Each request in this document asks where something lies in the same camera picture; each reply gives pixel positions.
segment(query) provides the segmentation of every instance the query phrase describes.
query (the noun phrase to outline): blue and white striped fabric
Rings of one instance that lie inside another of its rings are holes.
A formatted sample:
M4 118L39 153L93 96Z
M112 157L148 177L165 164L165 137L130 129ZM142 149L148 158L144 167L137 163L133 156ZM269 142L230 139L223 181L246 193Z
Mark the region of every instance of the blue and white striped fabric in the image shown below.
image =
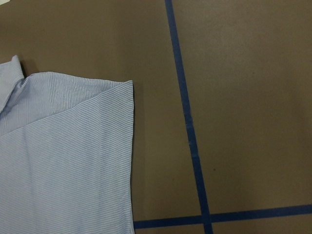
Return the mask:
M0 65L0 233L133 234L132 81Z

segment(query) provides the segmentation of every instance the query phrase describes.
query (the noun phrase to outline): blue painter's tape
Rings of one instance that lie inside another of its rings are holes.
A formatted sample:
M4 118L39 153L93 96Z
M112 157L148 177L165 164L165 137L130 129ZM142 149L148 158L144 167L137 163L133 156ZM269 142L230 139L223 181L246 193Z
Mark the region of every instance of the blue painter's tape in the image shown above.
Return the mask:
M180 226L180 225L191 225L191 224L201 224L202 217L190 216L190 217L179 217L179 218L164 218L164 219L154 219L146 221L136 221L134 222L135 229L142 228L159 228L159 227L170 227L170 226Z
M213 214L211 215L211 218L212 218L213 223L218 223L218 222L227 222L227 221L236 221L236 220L272 218L272 217L283 217L283 216L290 216L290 215L307 215L307 214L312 214L312 205L290 206L290 207L273 208L273 209L265 209L265 210Z
M193 169L194 169L194 174L195 174L202 221L204 225L205 234L213 234L213 228L212 228L211 217L210 217L210 212L209 212L209 207L208 207L205 184L204 184L203 174L201 170L200 159L198 156L196 135L195 135L195 130L193 126L193 119L191 116L189 94L188 94L186 80L185 80L184 67L183 67L183 62L182 62L179 39L177 35L176 20L175 20L173 5L172 5L171 0L165 0L165 4L166 4L168 24L169 24L170 35L171 35L171 42L172 42L172 47L173 47L173 52L174 52L174 57L175 57L175 68L176 68L178 83L180 87L185 125L186 125L189 145L190 145L191 156L192 156Z
M212 223L219 223L219 222L257 219L257 218L273 218L273 217L284 217L291 215L309 215L309 214L312 214L312 204L264 209L264 210L254 210L254 211L212 214L211 219ZM198 215L189 217L135 221L134 227L135 229L160 228L160 227L192 225L201 223L203 223L202 216Z

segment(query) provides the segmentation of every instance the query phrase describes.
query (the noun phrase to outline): shirt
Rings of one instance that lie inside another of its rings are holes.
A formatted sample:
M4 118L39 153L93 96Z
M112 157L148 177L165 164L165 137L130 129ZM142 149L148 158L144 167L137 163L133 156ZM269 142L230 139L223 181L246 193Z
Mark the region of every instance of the shirt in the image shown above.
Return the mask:
M0 64L0 233L133 234L132 81Z

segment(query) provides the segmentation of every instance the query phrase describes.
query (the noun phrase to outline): brown surface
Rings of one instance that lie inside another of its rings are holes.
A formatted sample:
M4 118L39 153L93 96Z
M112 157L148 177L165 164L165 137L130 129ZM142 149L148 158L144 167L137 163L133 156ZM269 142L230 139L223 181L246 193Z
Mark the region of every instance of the brown surface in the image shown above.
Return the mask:
M312 2L175 0L174 8L211 212L311 204ZM27 75L133 80L134 220L200 214L162 0L12 0L0 6L0 51L0 63L18 54ZM299 215L214 230L309 233L309 223Z
M312 203L312 2L175 0L212 213Z
M136 234L204 234L203 225L184 225L165 228L138 229Z
M312 215L213 224L214 234L310 234Z
M134 220L200 214L163 1L14 0L0 7L0 62L133 80Z

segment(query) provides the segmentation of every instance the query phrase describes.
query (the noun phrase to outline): shirt collar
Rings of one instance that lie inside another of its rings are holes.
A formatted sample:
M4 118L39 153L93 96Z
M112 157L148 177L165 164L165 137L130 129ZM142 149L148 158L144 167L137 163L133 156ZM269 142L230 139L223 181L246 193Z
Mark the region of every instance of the shirt collar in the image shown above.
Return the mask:
M18 56L0 64L0 112L4 109L16 83L24 79Z

